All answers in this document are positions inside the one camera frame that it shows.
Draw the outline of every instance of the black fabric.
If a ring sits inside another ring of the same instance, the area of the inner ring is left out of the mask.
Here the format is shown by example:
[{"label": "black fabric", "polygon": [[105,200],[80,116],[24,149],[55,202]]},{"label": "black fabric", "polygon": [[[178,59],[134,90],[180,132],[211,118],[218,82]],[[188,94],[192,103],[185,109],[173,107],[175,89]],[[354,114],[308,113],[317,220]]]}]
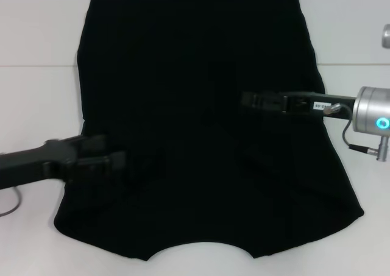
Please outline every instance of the black fabric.
[{"label": "black fabric", "polygon": [[83,133],[129,167],[66,185],[63,234],[143,260],[199,241],[260,257],[363,215],[322,119],[239,106],[324,92],[299,0],[91,0],[77,61]]}]

